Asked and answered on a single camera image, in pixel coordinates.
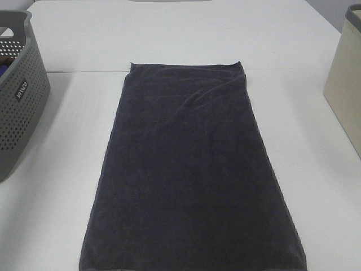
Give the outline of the dark navy towel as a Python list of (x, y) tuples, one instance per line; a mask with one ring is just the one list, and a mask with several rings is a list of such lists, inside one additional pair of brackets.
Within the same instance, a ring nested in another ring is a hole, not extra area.
[(133, 64), (80, 270), (306, 270), (241, 63)]

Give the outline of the grey perforated plastic basket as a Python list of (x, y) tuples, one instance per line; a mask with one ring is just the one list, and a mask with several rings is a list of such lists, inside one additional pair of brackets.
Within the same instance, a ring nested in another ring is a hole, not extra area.
[(30, 19), (22, 10), (1, 10), (1, 56), (13, 62), (1, 75), (1, 179), (7, 178), (27, 146), (45, 108), (50, 82)]

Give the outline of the beige bin with grey rim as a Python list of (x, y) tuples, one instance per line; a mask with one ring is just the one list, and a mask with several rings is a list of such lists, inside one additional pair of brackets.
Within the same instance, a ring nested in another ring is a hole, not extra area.
[(360, 155), (360, 4), (346, 10), (323, 94)]

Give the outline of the blue cloth in basket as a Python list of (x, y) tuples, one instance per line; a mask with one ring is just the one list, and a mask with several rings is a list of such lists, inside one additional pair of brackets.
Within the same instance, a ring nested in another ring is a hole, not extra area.
[(11, 58), (9, 56), (1, 55), (1, 57), (0, 57), (0, 76), (2, 76), (7, 71), (7, 69), (12, 64), (13, 61), (14, 61), (13, 58)]

